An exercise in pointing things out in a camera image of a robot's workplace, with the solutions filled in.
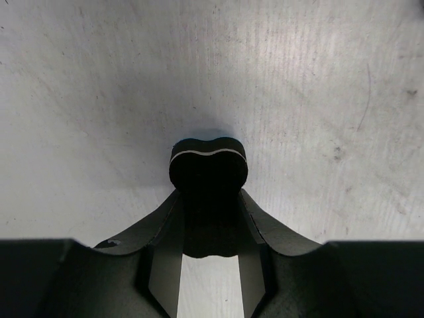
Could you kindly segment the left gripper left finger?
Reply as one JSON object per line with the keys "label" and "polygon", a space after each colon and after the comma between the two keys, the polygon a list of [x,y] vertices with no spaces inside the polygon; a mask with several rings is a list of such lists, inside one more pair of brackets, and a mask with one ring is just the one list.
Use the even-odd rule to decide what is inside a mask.
{"label": "left gripper left finger", "polygon": [[67,245],[43,317],[176,317],[184,245],[178,191],[95,248]]}

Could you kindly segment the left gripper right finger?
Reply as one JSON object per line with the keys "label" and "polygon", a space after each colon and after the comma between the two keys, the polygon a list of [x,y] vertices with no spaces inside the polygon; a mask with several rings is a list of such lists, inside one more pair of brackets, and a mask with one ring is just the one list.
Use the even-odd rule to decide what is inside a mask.
{"label": "left gripper right finger", "polygon": [[245,317],[351,316],[351,292],[330,246],[291,230],[245,190],[237,208]]}

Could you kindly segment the black whiteboard eraser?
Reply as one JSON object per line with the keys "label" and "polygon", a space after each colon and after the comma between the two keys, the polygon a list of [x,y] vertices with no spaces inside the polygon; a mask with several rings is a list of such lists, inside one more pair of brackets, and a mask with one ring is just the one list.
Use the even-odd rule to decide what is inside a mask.
{"label": "black whiteboard eraser", "polygon": [[237,255],[237,198],[247,176],[246,153],[235,138],[187,138],[174,145],[169,177],[182,198],[185,255]]}

